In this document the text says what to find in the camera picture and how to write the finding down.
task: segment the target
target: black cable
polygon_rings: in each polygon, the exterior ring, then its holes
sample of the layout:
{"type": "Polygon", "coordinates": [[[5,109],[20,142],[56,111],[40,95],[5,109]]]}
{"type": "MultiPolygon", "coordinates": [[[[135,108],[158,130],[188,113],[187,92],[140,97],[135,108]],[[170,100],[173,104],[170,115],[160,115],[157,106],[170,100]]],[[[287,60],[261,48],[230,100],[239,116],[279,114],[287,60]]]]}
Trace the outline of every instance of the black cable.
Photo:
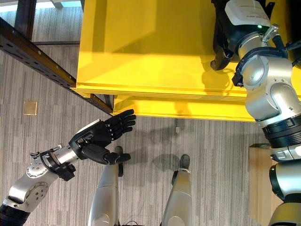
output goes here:
{"type": "Polygon", "coordinates": [[[126,223],[126,225],[128,225],[129,223],[135,223],[136,225],[138,225],[138,223],[134,220],[130,220],[129,222],[126,223]]]}
{"type": "Polygon", "coordinates": [[[293,42],[293,43],[287,43],[287,45],[282,50],[292,50],[295,48],[301,47],[301,40],[293,42]]]}
{"type": "Polygon", "coordinates": [[[296,66],[296,64],[299,62],[301,62],[301,57],[297,58],[294,62],[292,62],[292,66],[296,66]]]}

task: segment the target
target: black metal beam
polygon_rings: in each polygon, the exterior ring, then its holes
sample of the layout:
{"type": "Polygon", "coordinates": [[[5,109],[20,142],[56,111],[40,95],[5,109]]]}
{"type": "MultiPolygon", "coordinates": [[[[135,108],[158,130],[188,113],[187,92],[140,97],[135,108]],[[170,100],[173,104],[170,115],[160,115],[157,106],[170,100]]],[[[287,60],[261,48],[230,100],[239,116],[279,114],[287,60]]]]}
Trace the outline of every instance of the black metal beam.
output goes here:
{"type": "Polygon", "coordinates": [[[54,0],[50,0],[50,1],[56,8],[63,8],[63,5],[60,2],[55,2],[54,0]]]}
{"type": "Polygon", "coordinates": [[[29,40],[32,39],[34,13],[37,0],[19,0],[16,12],[15,29],[29,40]]]}
{"type": "Polygon", "coordinates": [[[90,98],[84,98],[71,90],[71,87],[76,87],[76,79],[1,17],[0,49],[95,107],[108,114],[113,112],[111,107],[94,94],[90,98]]]}
{"type": "Polygon", "coordinates": [[[82,8],[82,9],[83,9],[83,11],[84,11],[85,0],[80,0],[80,2],[81,2],[81,8],[82,8]]]}
{"type": "Polygon", "coordinates": [[[48,46],[48,45],[79,45],[80,41],[34,41],[36,46],[48,46]]]}

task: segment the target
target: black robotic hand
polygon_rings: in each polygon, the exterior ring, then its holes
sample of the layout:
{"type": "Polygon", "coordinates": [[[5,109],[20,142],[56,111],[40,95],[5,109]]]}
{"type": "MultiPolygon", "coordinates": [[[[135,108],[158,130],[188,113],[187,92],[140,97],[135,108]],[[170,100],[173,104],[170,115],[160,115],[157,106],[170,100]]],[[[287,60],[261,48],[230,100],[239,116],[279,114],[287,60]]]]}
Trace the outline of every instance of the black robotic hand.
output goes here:
{"type": "Polygon", "coordinates": [[[105,147],[122,134],[133,130],[136,116],[134,110],[124,111],[106,121],[96,120],[82,128],[70,140],[69,145],[80,159],[112,165],[131,159],[126,153],[114,153],[105,147]]]}

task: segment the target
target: yellow shelf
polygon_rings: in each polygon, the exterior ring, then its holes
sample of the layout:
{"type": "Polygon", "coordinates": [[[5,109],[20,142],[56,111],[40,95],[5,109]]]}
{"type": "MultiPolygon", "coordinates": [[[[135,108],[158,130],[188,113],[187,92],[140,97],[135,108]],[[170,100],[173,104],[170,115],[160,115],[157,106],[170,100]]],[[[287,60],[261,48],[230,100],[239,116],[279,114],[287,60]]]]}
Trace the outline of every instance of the yellow shelf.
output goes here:
{"type": "MultiPolygon", "coordinates": [[[[277,18],[271,21],[280,25],[284,42],[285,15],[285,1],[277,0],[273,11],[277,18]]],[[[75,90],[82,95],[117,95],[116,100],[132,96],[141,115],[180,117],[172,107],[164,108],[164,113],[159,106],[186,103],[190,111],[183,117],[250,121],[243,107],[246,91],[231,82],[237,64],[218,72],[210,68],[214,22],[209,0],[86,1],[75,90]],[[218,104],[228,105],[224,117],[213,114],[218,104]],[[198,113],[200,109],[208,113],[198,113]],[[237,115],[242,109],[243,117],[237,115]]],[[[300,74],[294,69],[299,97],[300,74]]],[[[116,104],[114,111],[120,111],[116,104]]]]}
{"type": "Polygon", "coordinates": [[[115,96],[113,115],[134,109],[139,116],[254,121],[244,102],[115,96]]]}

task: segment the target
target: white label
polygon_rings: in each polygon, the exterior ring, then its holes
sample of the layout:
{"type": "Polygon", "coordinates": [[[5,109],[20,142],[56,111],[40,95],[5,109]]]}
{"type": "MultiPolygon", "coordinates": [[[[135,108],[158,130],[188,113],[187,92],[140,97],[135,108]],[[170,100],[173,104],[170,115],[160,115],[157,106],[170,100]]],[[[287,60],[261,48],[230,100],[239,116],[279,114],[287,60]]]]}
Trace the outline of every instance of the white label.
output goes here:
{"type": "Polygon", "coordinates": [[[258,1],[230,0],[226,4],[225,11],[233,25],[270,26],[269,18],[258,1]]]}

